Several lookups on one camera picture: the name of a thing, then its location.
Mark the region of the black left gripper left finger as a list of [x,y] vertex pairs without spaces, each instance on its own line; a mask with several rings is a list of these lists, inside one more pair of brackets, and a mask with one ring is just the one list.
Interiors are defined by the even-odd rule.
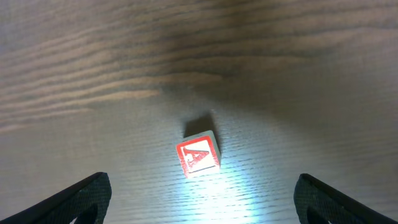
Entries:
[[1,223],[102,224],[111,194],[107,173],[97,172]]

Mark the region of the red letter A block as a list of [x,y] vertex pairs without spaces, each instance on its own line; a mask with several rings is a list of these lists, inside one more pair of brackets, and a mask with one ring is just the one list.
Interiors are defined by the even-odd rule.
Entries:
[[212,130],[185,138],[176,152],[186,178],[216,174],[221,167],[221,153]]

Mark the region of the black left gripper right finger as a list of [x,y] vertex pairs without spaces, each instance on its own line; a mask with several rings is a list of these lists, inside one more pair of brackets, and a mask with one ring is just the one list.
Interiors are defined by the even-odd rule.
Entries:
[[397,224],[309,174],[300,174],[294,204],[304,224]]

